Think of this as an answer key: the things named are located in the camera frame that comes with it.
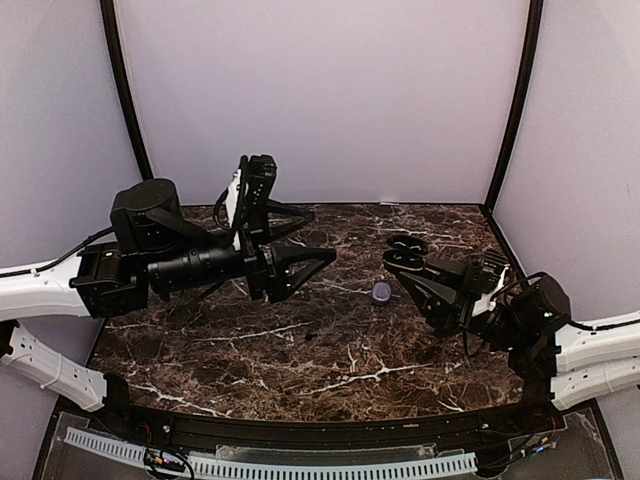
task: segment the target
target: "perforated metal strip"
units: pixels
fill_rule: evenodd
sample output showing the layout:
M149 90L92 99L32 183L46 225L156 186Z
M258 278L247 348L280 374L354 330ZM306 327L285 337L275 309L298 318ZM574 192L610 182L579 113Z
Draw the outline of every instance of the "perforated metal strip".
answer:
M144 468L142 446L75 428L67 430L64 441L114 461ZM192 452L189 462L196 478L229 480L422 480L446 478L477 470L474 453L381 465L307 467L230 462L198 456Z

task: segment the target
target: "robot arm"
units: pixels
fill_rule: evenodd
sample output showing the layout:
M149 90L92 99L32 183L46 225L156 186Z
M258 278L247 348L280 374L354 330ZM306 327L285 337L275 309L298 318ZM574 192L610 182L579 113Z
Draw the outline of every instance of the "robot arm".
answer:
M113 229L102 232L115 233L116 242L85 242L77 256L0 270L0 363L87 411L122 406L128 403L123 379L72 362L38 341L17 319L124 315L147 307L149 288L168 301L174 292L215 287L238 277L246 278L252 299L288 299L333 262L336 252L268 245L313 220L311 212L269 199L275 178L270 156L243 157L216 204L214 216L223 228L213 232L182 217L173 182L144 181L116 195ZM228 226L218 218L225 197ZM271 213L290 220L272 225ZM296 268L301 262L305 266Z
M640 382L640 312L577 323L569 297L544 272L503 287L507 262L495 252L462 263L428 258L414 237L388 243L385 268L434 335L474 334L508 352L509 366L525 382L524 401L564 410Z

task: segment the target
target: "white wall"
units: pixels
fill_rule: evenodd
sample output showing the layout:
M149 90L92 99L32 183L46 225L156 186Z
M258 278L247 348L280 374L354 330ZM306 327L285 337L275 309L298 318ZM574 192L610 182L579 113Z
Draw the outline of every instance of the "white wall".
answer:
M495 215L525 270L546 270L560 281L574 318L640 308L637 1L545 3ZM640 392L601 406L627 478L640 478Z
M243 153L284 201L482 202L528 1L118 2L155 171L212 203Z
M0 267L55 258L109 225L139 180L99 2L0 2ZM24 324L84 362L97 320ZM0 368L0 479L30 479L56 396Z

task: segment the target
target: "marble tabletop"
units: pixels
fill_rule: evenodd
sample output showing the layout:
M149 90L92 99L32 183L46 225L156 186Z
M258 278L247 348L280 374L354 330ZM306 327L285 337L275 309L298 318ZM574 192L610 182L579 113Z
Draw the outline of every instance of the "marble tabletop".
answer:
M316 221L284 243L330 246L338 259L286 302L251 301L243 280L110 319L91 366L118 373L138 405L284 421L387 420L517 402L506 355L467 358L460 336L438 340L382 267L385 240L417 235L430 254L464 259L499 249L475 206L309 205ZM213 228L211 207L184 208ZM371 304L378 280L391 303ZM471 349L479 346L471 340Z

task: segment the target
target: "marble table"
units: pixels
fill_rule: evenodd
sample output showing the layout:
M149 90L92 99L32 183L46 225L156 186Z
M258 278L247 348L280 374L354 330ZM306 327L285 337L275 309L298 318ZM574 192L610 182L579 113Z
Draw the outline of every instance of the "marble table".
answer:
M498 243L475 206L310 205L316 221L289 245L331 246L338 260L290 300L253 302L242 280L108 320L91 361L122 375L134 403L251 420L386 420L517 402L522 382L501 353L467 358L438 340L382 267L385 240L410 233L431 255L463 259ZM213 228L211 207L185 217ZM387 280L392 301L369 292ZM471 349L479 346L471 341Z

